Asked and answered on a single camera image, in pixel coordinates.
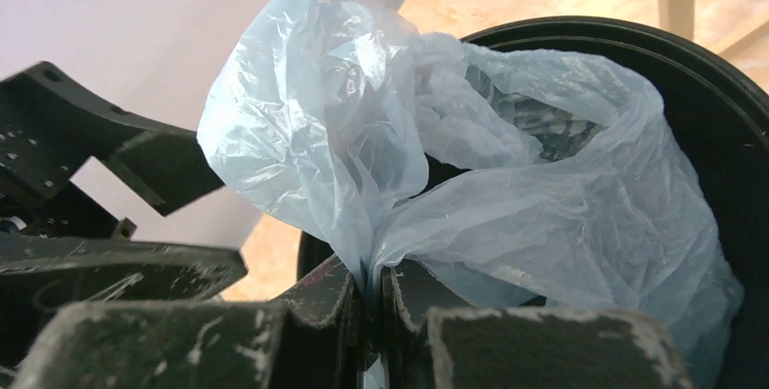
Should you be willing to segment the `blue plastic trash bag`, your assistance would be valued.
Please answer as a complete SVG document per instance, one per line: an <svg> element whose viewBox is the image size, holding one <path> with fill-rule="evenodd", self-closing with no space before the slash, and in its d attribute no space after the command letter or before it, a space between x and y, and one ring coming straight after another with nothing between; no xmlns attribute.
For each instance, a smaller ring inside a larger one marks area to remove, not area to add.
<svg viewBox="0 0 769 389"><path fill-rule="evenodd" d="M661 94L606 57L421 34L377 0L270 0L197 140L361 287L411 258L484 304L637 309L715 385L743 289Z"/></svg>

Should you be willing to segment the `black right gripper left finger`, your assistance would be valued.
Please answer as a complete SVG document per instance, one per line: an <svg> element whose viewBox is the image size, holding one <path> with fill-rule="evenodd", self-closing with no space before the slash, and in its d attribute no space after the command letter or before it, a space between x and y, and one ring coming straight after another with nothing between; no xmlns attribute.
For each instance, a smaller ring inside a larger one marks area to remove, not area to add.
<svg viewBox="0 0 769 389"><path fill-rule="evenodd" d="M123 301L64 308L15 388L357 388L359 296L329 258L268 302Z"/></svg>

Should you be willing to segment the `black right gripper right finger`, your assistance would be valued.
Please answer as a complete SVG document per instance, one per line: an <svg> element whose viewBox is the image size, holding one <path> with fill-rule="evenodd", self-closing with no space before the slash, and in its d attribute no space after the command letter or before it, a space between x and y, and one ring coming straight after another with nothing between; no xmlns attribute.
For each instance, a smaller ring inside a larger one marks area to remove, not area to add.
<svg viewBox="0 0 769 389"><path fill-rule="evenodd" d="M481 308L421 264L386 268L393 388L688 388L668 333L638 312Z"/></svg>

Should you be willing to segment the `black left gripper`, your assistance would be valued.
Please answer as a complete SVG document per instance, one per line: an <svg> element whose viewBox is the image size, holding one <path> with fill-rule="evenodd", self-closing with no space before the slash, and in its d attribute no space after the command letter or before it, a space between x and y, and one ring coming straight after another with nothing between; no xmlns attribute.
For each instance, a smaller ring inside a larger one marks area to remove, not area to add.
<svg viewBox="0 0 769 389"><path fill-rule="evenodd" d="M223 185L194 131L127 112L49 62L4 79L4 351L27 350L72 302L206 299L247 272L234 249L129 241L136 224L70 181L90 158L162 216Z"/></svg>

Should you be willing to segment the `black trash bin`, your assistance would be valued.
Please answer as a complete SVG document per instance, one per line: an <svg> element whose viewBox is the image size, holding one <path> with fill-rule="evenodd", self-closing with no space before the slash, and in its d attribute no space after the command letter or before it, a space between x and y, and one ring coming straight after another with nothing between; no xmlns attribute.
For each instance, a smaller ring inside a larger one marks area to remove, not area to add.
<svg viewBox="0 0 769 389"><path fill-rule="evenodd" d="M668 122L692 161L720 229L725 258L745 287L731 326L720 388L768 385L768 97L705 48L653 27L586 16L544 17L468 36L497 51L557 49L606 56L646 76L661 92ZM333 258L304 235L298 282ZM362 376L361 301L356 359Z"/></svg>

